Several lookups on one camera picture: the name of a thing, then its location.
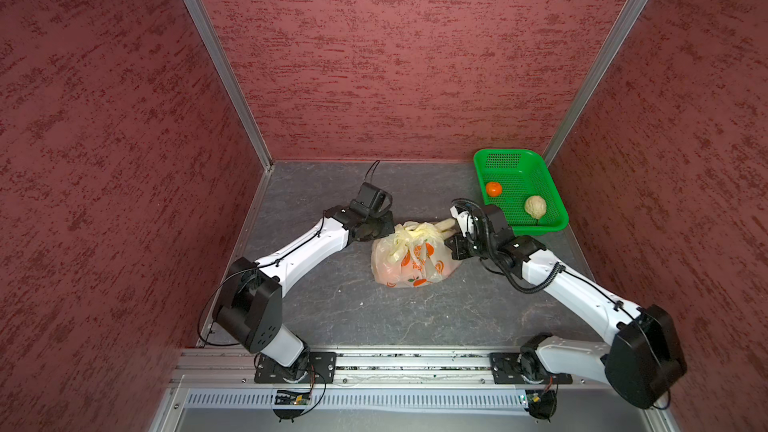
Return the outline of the right aluminium corner post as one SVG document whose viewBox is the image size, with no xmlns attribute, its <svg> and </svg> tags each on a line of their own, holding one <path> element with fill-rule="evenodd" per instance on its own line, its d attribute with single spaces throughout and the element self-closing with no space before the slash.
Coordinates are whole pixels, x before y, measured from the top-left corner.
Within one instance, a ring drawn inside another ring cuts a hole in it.
<svg viewBox="0 0 768 432">
<path fill-rule="evenodd" d="M 626 0 L 623 4 L 584 80 L 571 101 L 564 118 L 544 151 L 543 159 L 548 167 L 554 163 L 557 155 L 565 145 L 567 138 L 585 111 L 589 101 L 649 1 Z"/>
</svg>

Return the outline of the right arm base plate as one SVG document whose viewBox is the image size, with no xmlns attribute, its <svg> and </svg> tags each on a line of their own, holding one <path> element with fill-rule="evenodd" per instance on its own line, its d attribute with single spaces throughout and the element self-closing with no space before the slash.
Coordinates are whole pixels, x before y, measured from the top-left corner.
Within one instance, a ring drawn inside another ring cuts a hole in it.
<svg viewBox="0 0 768 432">
<path fill-rule="evenodd" d="M 569 374 L 546 371 L 533 353 L 495 352 L 489 355 L 490 371 L 496 385 L 569 385 Z"/>
</svg>

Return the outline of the aluminium corner post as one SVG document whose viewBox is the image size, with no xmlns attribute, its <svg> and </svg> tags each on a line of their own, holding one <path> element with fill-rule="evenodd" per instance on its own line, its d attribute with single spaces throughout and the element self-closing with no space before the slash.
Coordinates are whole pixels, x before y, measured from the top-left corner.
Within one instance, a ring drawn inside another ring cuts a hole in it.
<svg viewBox="0 0 768 432">
<path fill-rule="evenodd" d="M 623 4 L 584 80 L 571 101 L 564 118 L 544 151 L 543 159 L 548 167 L 554 163 L 557 155 L 565 145 L 567 138 L 585 111 L 589 101 L 649 1 L 626 0 Z"/>
<path fill-rule="evenodd" d="M 193 21 L 222 85 L 234 106 L 248 139 L 256 152 L 262 168 L 271 173 L 274 160 L 247 103 L 245 94 L 218 37 L 215 27 L 204 6 L 203 0 L 182 0 Z"/>
</svg>

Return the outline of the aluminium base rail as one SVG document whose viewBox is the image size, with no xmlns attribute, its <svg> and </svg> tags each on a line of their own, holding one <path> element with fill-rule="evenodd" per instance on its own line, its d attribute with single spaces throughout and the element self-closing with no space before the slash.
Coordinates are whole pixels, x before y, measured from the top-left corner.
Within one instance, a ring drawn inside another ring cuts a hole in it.
<svg viewBox="0 0 768 432">
<path fill-rule="evenodd" d="M 496 385 L 489 355 L 519 352 L 517 347 L 346 347 L 317 346 L 313 351 L 338 355 L 337 389 L 425 388 L 490 389 L 542 388 L 542 385 Z M 256 384 L 254 358 L 241 348 L 185 349 L 170 383 L 184 387 L 267 387 L 296 384 Z"/>
</svg>

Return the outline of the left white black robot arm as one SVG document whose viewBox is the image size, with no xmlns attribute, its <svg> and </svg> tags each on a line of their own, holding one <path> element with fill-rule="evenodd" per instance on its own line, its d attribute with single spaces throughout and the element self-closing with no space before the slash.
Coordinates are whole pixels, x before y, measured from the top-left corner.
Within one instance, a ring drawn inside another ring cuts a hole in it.
<svg viewBox="0 0 768 432">
<path fill-rule="evenodd" d="M 230 266 L 211 311 L 212 322 L 254 355 L 270 359 L 278 373 L 299 382 L 310 373 L 307 343 L 283 323 L 283 298 L 307 273 L 355 242 L 394 232 L 390 210 L 364 213 L 336 206 L 298 239 L 277 252 Z"/>
</svg>

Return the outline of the small orange tangerine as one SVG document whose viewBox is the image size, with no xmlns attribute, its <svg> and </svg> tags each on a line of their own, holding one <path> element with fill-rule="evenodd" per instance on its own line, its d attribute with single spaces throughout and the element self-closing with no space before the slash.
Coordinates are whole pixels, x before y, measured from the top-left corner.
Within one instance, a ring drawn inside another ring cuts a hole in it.
<svg viewBox="0 0 768 432">
<path fill-rule="evenodd" d="M 485 184 L 485 192 L 488 197 L 499 197 L 503 193 L 503 187 L 499 182 L 490 181 Z"/>
</svg>

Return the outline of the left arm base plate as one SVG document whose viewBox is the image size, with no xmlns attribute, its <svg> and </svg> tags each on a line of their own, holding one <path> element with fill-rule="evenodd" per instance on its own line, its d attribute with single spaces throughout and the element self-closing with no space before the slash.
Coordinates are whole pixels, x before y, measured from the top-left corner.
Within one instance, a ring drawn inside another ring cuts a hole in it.
<svg viewBox="0 0 768 432">
<path fill-rule="evenodd" d="M 318 380 L 321 385 L 331 384 L 334 381 L 337 357 L 334 352 L 305 351 L 288 367 L 259 354 L 254 358 L 253 381 L 256 384 L 310 384 Z"/>
</svg>

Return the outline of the left aluminium corner post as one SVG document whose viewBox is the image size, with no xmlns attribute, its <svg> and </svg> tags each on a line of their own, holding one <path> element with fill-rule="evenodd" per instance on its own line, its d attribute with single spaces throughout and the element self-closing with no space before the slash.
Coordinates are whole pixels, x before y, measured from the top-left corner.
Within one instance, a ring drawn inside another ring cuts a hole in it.
<svg viewBox="0 0 768 432">
<path fill-rule="evenodd" d="M 215 27 L 204 6 L 203 0 L 182 0 L 193 21 L 222 85 L 234 106 L 248 139 L 256 152 L 262 168 L 271 173 L 274 160 L 247 103 L 245 94 L 218 37 Z"/>
</svg>

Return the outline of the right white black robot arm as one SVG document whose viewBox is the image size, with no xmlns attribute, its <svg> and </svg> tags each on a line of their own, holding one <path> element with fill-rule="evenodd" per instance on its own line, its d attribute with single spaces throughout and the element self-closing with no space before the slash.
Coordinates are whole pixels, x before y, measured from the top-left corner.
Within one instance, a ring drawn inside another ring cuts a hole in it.
<svg viewBox="0 0 768 432">
<path fill-rule="evenodd" d="M 576 314 L 600 337 L 597 342 L 546 333 L 525 343 L 514 371 L 532 384 L 575 375 L 608 384 L 629 404 L 648 409 L 670 398 L 687 365 L 671 316 L 643 308 L 597 285 L 530 236 L 503 244 L 456 234 L 446 242 L 457 259 L 490 259 L 499 273 L 525 292 L 545 292 Z"/>
</svg>

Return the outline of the green plastic basket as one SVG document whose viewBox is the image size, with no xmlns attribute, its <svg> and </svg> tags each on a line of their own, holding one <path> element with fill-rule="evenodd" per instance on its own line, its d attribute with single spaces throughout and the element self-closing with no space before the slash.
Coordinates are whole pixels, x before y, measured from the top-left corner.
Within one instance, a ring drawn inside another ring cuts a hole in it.
<svg viewBox="0 0 768 432">
<path fill-rule="evenodd" d="M 541 236 L 560 232 L 569 225 L 569 215 L 555 186 L 544 159 L 527 149 L 481 149 L 474 154 L 473 163 L 483 201 L 498 206 L 516 235 Z M 499 182 L 503 193 L 488 197 L 485 184 Z M 539 221 L 524 211 L 530 196 L 543 197 L 548 206 Z"/>
</svg>

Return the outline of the beige bumpy round fruit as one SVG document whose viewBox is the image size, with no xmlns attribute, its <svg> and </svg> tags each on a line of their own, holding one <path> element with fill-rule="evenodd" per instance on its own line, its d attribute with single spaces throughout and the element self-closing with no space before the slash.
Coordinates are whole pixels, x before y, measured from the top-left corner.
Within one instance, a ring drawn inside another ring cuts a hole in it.
<svg viewBox="0 0 768 432">
<path fill-rule="evenodd" d="M 524 211 L 535 221 L 542 219 L 547 210 L 546 200 L 538 195 L 528 197 L 524 203 Z"/>
</svg>

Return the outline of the printed translucent plastic bag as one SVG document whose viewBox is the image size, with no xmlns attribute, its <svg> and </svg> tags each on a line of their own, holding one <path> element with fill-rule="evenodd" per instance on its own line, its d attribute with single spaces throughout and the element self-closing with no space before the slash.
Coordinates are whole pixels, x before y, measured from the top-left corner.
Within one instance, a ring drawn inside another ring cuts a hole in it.
<svg viewBox="0 0 768 432">
<path fill-rule="evenodd" d="M 397 224 L 392 234 L 373 242 L 375 282 L 388 288 L 420 288 L 449 278 L 462 265 L 446 245 L 456 232 L 453 218 Z"/>
</svg>

